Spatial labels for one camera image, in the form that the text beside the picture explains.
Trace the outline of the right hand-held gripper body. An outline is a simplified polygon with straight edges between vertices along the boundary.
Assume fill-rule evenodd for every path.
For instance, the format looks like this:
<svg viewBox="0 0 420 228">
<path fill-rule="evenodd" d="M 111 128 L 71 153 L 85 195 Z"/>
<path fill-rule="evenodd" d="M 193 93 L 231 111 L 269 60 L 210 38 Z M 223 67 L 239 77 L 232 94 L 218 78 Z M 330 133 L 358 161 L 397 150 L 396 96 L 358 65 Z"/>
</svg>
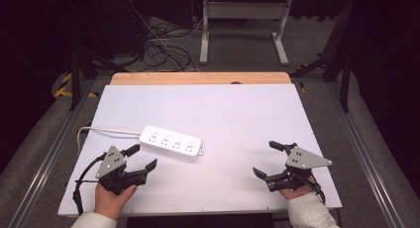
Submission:
<svg viewBox="0 0 420 228">
<path fill-rule="evenodd" d="M 291 152 L 285 161 L 285 170 L 280 174 L 270 175 L 273 180 L 267 181 L 270 191 L 281 189 L 296 189 L 308 185 L 312 191 L 321 192 L 321 185 L 317 181 L 311 181 L 312 170 L 315 168 L 328 167 L 333 163 L 321 156 L 300 148 L 296 143 L 289 145 Z"/>
</svg>

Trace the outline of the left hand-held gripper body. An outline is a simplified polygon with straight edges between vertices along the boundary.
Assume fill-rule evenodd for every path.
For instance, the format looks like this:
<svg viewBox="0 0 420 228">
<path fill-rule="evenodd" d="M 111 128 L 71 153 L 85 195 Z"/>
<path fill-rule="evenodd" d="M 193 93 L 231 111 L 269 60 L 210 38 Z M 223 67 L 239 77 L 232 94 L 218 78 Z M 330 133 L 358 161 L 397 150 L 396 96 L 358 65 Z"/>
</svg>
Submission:
<svg viewBox="0 0 420 228">
<path fill-rule="evenodd" d="M 98 182 L 114 194 L 120 194 L 131 185 L 143 185 L 147 180 L 147 177 L 129 176 L 129 173 L 125 172 L 127 157 L 121 152 L 115 146 L 111 146 L 96 174 Z"/>
</svg>

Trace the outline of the white power strip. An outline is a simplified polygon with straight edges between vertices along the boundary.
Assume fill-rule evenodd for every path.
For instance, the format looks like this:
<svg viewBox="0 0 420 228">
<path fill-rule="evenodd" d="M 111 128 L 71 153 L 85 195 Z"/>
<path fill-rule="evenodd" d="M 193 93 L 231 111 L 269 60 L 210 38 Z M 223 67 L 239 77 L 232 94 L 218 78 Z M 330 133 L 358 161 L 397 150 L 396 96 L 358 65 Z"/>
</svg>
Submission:
<svg viewBox="0 0 420 228">
<path fill-rule="evenodd" d="M 195 161 L 204 154 L 202 141 L 193 136 L 154 126 L 146 126 L 140 134 L 142 147 Z"/>
</svg>

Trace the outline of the person's right hand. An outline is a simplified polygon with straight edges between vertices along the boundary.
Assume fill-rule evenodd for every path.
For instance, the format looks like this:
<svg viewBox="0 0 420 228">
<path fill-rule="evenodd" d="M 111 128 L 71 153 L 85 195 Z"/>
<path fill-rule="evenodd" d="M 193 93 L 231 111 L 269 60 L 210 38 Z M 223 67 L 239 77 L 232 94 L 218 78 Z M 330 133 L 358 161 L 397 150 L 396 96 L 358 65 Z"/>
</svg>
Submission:
<svg viewBox="0 0 420 228">
<path fill-rule="evenodd" d="M 311 192 L 311 188 L 308 185 L 298 187 L 296 189 L 281 189 L 279 193 L 287 200 L 297 198 Z"/>
</svg>

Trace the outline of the person's left hand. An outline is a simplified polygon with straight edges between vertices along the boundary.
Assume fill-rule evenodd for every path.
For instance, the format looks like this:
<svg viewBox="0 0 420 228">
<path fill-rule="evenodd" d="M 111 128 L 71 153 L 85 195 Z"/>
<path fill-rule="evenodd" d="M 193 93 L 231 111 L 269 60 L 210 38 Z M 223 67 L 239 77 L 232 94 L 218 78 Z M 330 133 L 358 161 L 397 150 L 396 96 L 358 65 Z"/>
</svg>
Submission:
<svg viewBox="0 0 420 228">
<path fill-rule="evenodd" d="M 125 204 L 135 194 L 137 188 L 136 185 L 131 185 L 121 194 L 114 194 L 98 183 L 95 188 L 94 212 L 117 220 L 122 214 Z"/>
</svg>

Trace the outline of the white board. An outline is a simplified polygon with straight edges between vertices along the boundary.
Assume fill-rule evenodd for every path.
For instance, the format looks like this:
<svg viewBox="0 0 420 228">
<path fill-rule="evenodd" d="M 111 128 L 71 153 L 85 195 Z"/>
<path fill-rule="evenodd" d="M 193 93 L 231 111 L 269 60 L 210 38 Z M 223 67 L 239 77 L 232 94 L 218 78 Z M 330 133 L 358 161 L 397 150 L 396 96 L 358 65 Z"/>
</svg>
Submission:
<svg viewBox="0 0 420 228">
<path fill-rule="evenodd" d="M 253 168 L 267 174 L 284 169 L 286 155 L 269 141 L 296 143 L 321 152 L 292 84 L 108 85 L 68 182 L 58 212 L 73 216 L 75 182 L 85 210 L 94 206 L 95 158 L 111 146 L 138 143 L 146 126 L 201 139 L 195 161 L 141 148 L 127 159 L 131 171 L 157 160 L 146 184 L 125 205 L 129 216 L 276 212 L 286 201 L 268 190 Z"/>
</svg>

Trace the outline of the yellow black hazard tape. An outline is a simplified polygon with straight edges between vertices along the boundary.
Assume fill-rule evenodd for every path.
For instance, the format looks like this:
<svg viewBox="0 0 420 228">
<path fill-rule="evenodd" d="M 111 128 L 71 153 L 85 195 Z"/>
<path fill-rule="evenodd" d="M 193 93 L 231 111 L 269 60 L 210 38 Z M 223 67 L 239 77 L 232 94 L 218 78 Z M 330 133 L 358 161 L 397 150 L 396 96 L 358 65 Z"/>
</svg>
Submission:
<svg viewBox="0 0 420 228">
<path fill-rule="evenodd" d="M 70 82 L 72 77 L 72 74 L 70 72 L 68 72 L 65 77 L 62 79 L 57 91 L 55 92 L 54 96 L 55 97 L 71 97 L 72 93 L 70 91 L 66 90 L 66 87 L 68 85 L 68 83 Z"/>
</svg>

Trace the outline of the black metal stand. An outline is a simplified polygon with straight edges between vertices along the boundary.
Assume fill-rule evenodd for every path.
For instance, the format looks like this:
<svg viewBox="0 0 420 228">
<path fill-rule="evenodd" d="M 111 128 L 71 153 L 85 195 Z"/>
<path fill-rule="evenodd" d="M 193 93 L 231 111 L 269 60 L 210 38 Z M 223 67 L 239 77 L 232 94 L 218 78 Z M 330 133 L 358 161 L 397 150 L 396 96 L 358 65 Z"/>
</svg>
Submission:
<svg viewBox="0 0 420 228">
<path fill-rule="evenodd" d="M 350 72 L 351 60 L 350 57 L 342 50 L 343 36 L 346 32 L 347 23 L 351 16 L 354 1 L 347 0 L 343 6 L 342 11 L 338 15 L 336 23 L 333 27 L 331 35 L 327 44 L 319 58 L 308 65 L 301 65 L 295 72 L 291 73 L 290 77 L 300 77 L 322 65 L 325 65 L 326 70 L 322 77 L 326 82 L 334 81 L 340 74 L 341 90 L 340 90 L 340 104 L 343 110 L 348 113 L 348 95 L 350 87 Z"/>
<path fill-rule="evenodd" d="M 95 71 L 94 61 L 99 61 L 105 67 L 117 72 L 125 72 L 125 70 L 112 62 L 109 59 L 95 53 L 88 49 L 76 50 L 70 59 L 70 73 L 71 73 L 71 106 L 70 111 L 73 111 L 81 99 L 80 91 L 80 73 L 83 72 L 88 79 L 95 79 L 97 72 Z"/>
</svg>

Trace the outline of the wooden table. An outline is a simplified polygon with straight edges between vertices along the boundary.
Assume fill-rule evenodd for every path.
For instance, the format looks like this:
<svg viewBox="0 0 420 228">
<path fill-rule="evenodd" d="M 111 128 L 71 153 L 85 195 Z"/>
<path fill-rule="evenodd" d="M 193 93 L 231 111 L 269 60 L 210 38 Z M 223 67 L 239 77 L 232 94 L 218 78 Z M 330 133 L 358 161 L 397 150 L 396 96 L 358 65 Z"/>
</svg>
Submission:
<svg viewBox="0 0 420 228">
<path fill-rule="evenodd" d="M 289 84 L 285 72 L 119 72 L 111 85 Z"/>
</svg>

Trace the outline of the metal floor rail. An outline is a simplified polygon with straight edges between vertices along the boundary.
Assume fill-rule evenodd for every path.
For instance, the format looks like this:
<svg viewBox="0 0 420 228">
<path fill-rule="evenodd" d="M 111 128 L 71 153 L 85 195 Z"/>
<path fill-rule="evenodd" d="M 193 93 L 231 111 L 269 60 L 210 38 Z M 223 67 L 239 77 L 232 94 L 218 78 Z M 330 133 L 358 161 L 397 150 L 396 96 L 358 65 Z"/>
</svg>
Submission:
<svg viewBox="0 0 420 228">
<path fill-rule="evenodd" d="M 381 175 L 378 173 L 368 154 L 367 148 L 356 128 L 356 125 L 354 124 L 354 121 L 352 120 L 350 114 L 344 110 L 344 106 L 341 104 L 339 90 L 333 83 L 330 82 L 326 83 L 326 87 L 346 125 L 347 131 L 350 134 L 353 150 L 367 177 L 369 186 L 388 226 L 390 228 L 406 228 L 393 202 L 391 201 Z"/>
<path fill-rule="evenodd" d="M 58 99 L 30 132 L 0 176 L 0 203 L 6 215 L 0 228 L 24 227 L 94 84 L 93 79 L 81 82 L 81 99 L 72 110 L 70 99 Z"/>
</svg>

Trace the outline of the white metal desk frame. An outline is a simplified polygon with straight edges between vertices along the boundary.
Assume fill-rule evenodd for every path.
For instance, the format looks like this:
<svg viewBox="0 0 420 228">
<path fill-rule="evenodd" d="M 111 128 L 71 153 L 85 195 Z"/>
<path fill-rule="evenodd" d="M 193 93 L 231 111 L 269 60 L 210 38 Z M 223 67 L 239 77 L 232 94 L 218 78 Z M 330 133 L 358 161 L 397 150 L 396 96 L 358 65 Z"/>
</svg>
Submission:
<svg viewBox="0 0 420 228">
<path fill-rule="evenodd" d="M 257 3 L 257 2 L 217 2 L 203 0 L 202 37 L 199 62 L 206 64 L 209 53 L 209 24 L 210 19 L 256 19 L 278 20 L 279 26 L 276 32 L 271 34 L 278 58 L 282 65 L 288 65 L 289 61 L 282 44 L 282 35 L 287 22 L 293 0 L 284 0 L 280 3 Z"/>
</svg>

